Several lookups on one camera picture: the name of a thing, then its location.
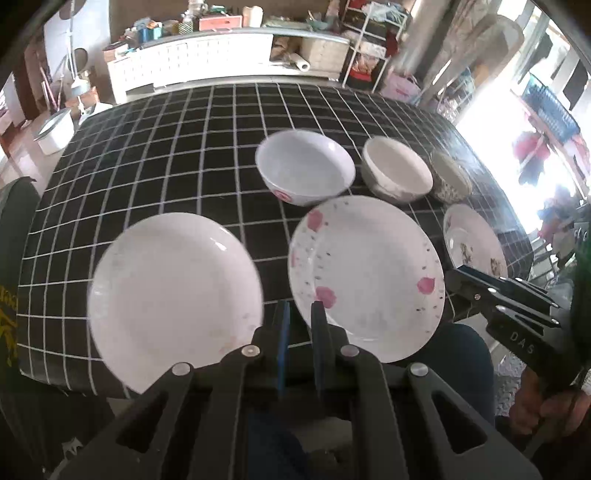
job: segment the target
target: blue container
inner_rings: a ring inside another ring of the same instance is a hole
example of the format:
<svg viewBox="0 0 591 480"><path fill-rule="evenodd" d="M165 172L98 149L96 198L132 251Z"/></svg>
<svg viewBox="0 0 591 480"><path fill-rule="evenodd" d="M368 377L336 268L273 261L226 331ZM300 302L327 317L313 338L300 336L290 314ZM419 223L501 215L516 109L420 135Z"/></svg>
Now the blue container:
<svg viewBox="0 0 591 480"><path fill-rule="evenodd" d="M556 95L536 76L530 74L521 98L548 125L560 143L564 144L573 135L581 133L579 124Z"/></svg>

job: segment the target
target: tiled floor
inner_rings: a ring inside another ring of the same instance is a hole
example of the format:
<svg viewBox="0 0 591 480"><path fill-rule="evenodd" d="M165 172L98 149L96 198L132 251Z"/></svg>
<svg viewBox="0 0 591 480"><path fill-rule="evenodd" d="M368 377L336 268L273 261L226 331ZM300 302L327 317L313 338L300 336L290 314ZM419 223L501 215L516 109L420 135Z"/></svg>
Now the tiled floor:
<svg viewBox="0 0 591 480"><path fill-rule="evenodd" d="M0 187L18 177L28 176L36 180L34 185L39 194L45 191L51 173L61 157L61 151L44 155L33 140L48 116L48 112L42 113L17 134L10 145L10 158L0 153Z"/></svg>

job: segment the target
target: screw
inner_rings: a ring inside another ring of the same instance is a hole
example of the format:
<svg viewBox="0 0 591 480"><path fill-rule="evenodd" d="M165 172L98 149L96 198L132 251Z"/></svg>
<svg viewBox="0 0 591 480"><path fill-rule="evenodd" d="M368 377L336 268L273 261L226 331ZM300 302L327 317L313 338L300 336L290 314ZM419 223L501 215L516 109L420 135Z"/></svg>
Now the screw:
<svg viewBox="0 0 591 480"><path fill-rule="evenodd" d="M242 355L244 356L257 356L261 353L261 349L256 345L246 345L242 347Z"/></svg>
<svg viewBox="0 0 591 480"><path fill-rule="evenodd" d="M429 373L429 367L425 364L412 364L410 366L410 372L415 376L415 377L424 377L425 375L427 375Z"/></svg>
<svg viewBox="0 0 591 480"><path fill-rule="evenodd" d="M340 354L343 356L357 356L359 349L355 345L343 345L340 348Z"/></svg>
<svg viewBox="0 0 591 480"><path fill-rule="evenodd" d="M173 365L173 374L177 377L182 377L183 375L187 375L191 371L191 365L186 364L185 362L179 362Z"/></svg>

